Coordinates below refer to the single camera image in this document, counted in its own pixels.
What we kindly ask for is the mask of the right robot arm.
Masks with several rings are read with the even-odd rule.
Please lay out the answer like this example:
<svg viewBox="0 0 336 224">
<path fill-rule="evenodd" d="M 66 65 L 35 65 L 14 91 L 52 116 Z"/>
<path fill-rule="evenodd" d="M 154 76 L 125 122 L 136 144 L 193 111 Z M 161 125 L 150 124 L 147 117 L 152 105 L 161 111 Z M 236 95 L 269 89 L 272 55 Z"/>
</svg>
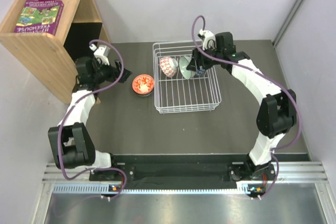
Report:
<svg viewBox="0 0 336 224">
<path fill-rule="evenodd" d="M 201 29 L 198 37 L 202 45 L 193 49 L 187 70 L 201 74 L 214 65 L 221 65 L 251 92 L 260 106 L 256 118 L 259 133 L 255 145 L 243 164 L 230 170 L 230 177 L 234 181 L 247 177 L 256 180 L 269 167 L 271 154 L 280 140 L 296 124 L 296 111 L 292 104 L 296 94 L 292 90 L 283 91 L 264 78 L 249 55 L 243 51 L 237 52 L 230 32 L 213 34 Z"/>
</svg>

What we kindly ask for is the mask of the pale green bowl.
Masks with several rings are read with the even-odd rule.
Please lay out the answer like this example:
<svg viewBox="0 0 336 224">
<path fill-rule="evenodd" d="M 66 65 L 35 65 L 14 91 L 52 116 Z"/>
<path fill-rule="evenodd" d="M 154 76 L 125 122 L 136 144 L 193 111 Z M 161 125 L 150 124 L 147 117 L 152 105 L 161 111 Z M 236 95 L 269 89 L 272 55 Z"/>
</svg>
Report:
<svg viewBox="0 0 336 224">
<path fill-rule="evenodd" d="M 192 61 L 192 57 L 191 56 L 181 56 L 179 59 L 179 69 L 181 72 L 181 75 L 183 76 L 184 79 L 189 80 L 192 79 L 196 72 L 192 71 L 192 70 L 187 70 L 187 66 L 189 65 L 189 63 Z"/>
</svg>

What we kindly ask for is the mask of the orange red patterned bowl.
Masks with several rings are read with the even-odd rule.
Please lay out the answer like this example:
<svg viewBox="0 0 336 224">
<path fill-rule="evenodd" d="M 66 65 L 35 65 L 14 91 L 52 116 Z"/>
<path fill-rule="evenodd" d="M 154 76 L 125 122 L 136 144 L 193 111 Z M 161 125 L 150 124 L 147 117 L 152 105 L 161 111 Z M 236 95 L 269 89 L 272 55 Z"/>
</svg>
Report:
<svg viewBox="0 0 336 224">
<path fill-rule="evenodd" d="M 204 69 L 203 67 L 200 67 L 199 69 L 197 69 L 196 75 L 202 76 L 205 72 L 206 72 L 206 69 Z"/>
</svg>

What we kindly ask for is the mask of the red floral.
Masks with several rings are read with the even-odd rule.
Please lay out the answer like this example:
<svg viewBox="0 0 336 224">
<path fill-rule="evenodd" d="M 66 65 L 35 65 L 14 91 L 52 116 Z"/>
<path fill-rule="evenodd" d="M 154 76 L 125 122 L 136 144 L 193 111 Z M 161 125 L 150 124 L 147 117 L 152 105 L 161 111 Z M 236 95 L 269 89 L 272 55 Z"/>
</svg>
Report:
<svg viewBox="0 0 336 224">
<path fill-rule="evenodd" d="M 154 89 L 154 79 L 148 74 L 136 76 L 132 81 L 132 90 L 139 96 L 149 96 Z"/>
</svg>

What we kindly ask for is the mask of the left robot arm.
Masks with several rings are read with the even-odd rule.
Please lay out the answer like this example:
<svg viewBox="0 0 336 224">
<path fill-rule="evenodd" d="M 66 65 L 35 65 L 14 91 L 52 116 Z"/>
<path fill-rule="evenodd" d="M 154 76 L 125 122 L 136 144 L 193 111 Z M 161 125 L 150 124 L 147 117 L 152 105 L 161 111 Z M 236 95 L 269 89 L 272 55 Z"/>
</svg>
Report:
<svg viewBox="0 0 336 224">
<path fill-rule="evenodd" d="M 59 124 L 48 130 L 55 165 L 62 173 L 75 168 L 101 170 L 103 177 L 114 180 L 119 168 L 113 164 L 113 155 L 95 149 L 86 123 L 98 94 L 103 90 L 100 85 L 104 82 L 110 82 L 112 86 L 124 83 L 132 72 L 124 67 L 122 59 L 116 60 L 112 66 L 96 57 L 81 57 L 75 65 L 77 75 L 70 106 Z"/>
</svg>

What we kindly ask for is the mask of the red patterned white bowl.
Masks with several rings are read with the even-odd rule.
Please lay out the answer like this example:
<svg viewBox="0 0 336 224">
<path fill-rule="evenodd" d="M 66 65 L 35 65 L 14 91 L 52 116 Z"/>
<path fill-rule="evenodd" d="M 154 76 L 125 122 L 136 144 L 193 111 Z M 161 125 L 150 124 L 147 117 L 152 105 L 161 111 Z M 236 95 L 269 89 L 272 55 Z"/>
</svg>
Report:
<svg viewBox="0 0 336 224">
<path fill-rule="evenodd" d="M 159 66 L 165 76 L 174 77 L 179 69 L 178 62 L 172 57 L 163 57 L 159 61 Z"/>
</svg>

